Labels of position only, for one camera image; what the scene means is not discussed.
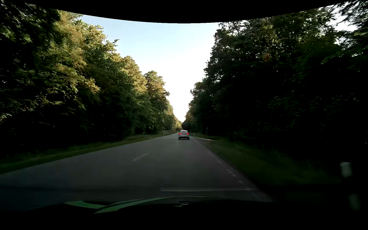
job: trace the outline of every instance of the sky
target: sky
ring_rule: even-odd
[[[190,90],[201,81],[209,60],[218,23],[147,23],[84,15],[84,22],[100,25],[109,41],[119,39],[116,50],[131,56],[142,74],[154,70],[166,82],[167,98],[176,118],[183,122],[192,100]],[[337,29],[354,30],[340,24]]]

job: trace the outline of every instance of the silver car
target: silver car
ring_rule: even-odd
[[[190,139],[190,133],[188,133],[187,130],[181,130],[178,133],[178,139],[181,139],[181,138]]]

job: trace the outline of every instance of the green foliage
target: green foliage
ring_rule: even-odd
[[[0,1],[0,158],[180,126],[162,77],[81,16]]]
[[[337,6],[356,31],[329,25],[335,6],[221,23],[183,128],[295,158],[363,158],[368,1]]]

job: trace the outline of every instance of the grass verge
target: grass verge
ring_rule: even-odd
[[[254,149],[222,137],[198,137],[212,139],[197,140],[275,200],[346,206],[345,197],[341,193],[341,178],[320,165],[298,162],[276,151]]]
[[[164,135],[170,135],[176,133],[176,131],[165,131]],[[144,141],[147,139],[162,137],[163,133],[157,133],[153,135],[140,134],[133,135],[125,138],[122,141],[113,143],[93,143],[80,146],[72,146],[67,149],[52,149],[37,154],[18,154],[11,158],[0,160],[0,174],[6,173],[13,170],[19,170],[33,165],[39,165],[47,163],[54,160],[60,160],[80,154],[87,154],[94,151],[99,151],[102,149],[113,148],[120,145],[131,144],[139,141]]]

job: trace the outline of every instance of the road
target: road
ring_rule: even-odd
[[[214,196],[270,202],[199,140],[149,139],[0,175],[0,210],[67,201]]]

